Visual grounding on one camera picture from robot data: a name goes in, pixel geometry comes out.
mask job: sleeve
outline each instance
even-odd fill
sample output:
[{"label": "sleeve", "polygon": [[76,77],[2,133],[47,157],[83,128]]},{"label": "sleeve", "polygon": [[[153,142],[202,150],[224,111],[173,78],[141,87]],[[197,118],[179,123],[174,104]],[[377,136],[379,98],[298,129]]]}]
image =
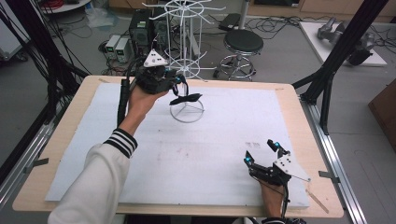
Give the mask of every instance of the sleeve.
[{"label": "sleeve", "polygon": [[49,223],[111,223],[137,143],[121,129],[90,149],[84,169],[70,186]]},{"label": "sleeve", "polygon": [[268,217],[262,221],[262,224],[285,224],[285,220],[280,217]]}]

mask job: floor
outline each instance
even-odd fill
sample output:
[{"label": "floor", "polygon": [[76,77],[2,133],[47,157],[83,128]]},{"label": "floor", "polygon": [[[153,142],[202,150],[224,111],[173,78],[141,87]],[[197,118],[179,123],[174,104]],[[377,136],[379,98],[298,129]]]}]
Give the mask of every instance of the floor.
[{"label": "floor", "polygon": [[[91,29],[86,26],[83,10],[65,13],[58,19],[67,30],[64,36],[67,46],[92,74],[99,75],[106,69],[106,61],[98,46],[112,34],[124,33],[129,26],[128,17],[130,15],[120,15],[113,27]],[[378,24],[376,27],[379,31],[390,28],[389,35],[396,36],[395,25]],[[216,24],[205,24],[203,32],[222,33]],[[230,54],[223,47],[222,38],[223,35],[203,35],[202,50],[207,54],[201,60],[202,67],[216,66]],[[59,39],[54,39],[54,42],[64,54]],[[396,78],[396,54],[380,47],[375,47],[375,50],[388,63],[387,66],[342,66],[338,70],[333,81],[329,132],[367,222],[391,224],[396,223],[396,154],[367,104]],[[262,54],[251,60],[257,69],[253,77],[256,82],[291,84],[316,72],[321,66],[303,32],[292,26],[285,26],[274,38],[264,40]],[[212,74],[207,70],[200,77],[213,79]],[[219,79],[226,80],[227,77],[220,75]],[[31,61],[1,63],[0,164],[45,105],[46,86]],[[306,87],[301,87],[296,91],[303,93],[305,90]],[[0,209],[0,223],[46,223],[48,213],[13,211],[12,201],[18,188]],[[174,217],[175,223],[187,223],[187,220]],[[347,213],[337,219],[307,218],[306,221],[350,223]]]}]

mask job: black stool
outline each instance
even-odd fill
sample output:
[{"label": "black stool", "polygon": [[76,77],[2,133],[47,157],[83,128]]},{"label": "black stool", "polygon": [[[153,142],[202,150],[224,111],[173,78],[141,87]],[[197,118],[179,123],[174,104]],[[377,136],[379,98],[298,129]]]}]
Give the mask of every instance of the black stool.
[{"label": "black stool", "polygon": [[219,68],[213,77],[219,77],[219,70],[231,80],[232,77],[248,77],[256,74],[253,63],[245,56],[259,54],[264,43],[262,38],[248,30],[232,30],[224,37],[224,46],[234,55],[230,55],[221,60]]}]

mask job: white paper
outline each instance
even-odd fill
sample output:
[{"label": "white paper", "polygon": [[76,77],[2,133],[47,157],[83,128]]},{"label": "white paper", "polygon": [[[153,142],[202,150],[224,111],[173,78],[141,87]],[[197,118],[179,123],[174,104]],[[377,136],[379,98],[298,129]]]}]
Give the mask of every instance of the white paper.
[{"label": "white paper", "polygon": [[[198,88],[205,107],[194,123],[172,118],[171,92],[160,98],[138,128],[138,149],[121,203],[260,205],[260,185],[244,164],[246,150],[258,164],[272,165],[266,144],[279,142],[293,154],[275,91]],[[82,171],[88,150],[116,128],[119,84],[101,84],[64,153],[47,201],[60,201]],[[301,180],[289,182],[289,207],[307,207]]]}]

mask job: robotic hand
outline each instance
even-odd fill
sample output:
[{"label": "robotic hand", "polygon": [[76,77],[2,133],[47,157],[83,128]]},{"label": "robotic hand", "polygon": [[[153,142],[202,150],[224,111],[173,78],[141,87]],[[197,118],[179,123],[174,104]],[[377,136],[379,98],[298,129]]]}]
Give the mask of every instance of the robotic hand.
[{"label": "robotic hand", "polygon": [[[177,96],[170,105],[177,105],[183,102],[196,102],[202,96],[200,93],[189,95],[189,85],[183,75],[177,74],[176,70],[166,69],[163,65],[146,67],[143,73],[136,73],[135,79],[131,83],[129,80],[131,67],[128,67],[127,78],[121,81],[120,103],[117,116],[117,124],[120,125],[125,118],[126,106],[128,99],[135,85],[138,85],[143,91],[149,94],[157,94],[163,91],[172,90]],[[185,95],[179,96],[177,85],[183,83],[185,86]]]},{"label": "robotic hand", "polygon": [[263,180],[270,185],[284,187],[285,192],[281,213],[282,218],[284,218],[289,202],[288,182],[291,177],[295,176],[308,182],[311,181],[311,178],[290,155],[290,152],[285,150],[278,142],[274,143],[269,139],[267,144],[274,152],[277,152],[277,160],[273,162],[273,166],[264,167],[255,163],[248,151],[246,152],[244,162],[247,165],[248,173],[253,178]]}]

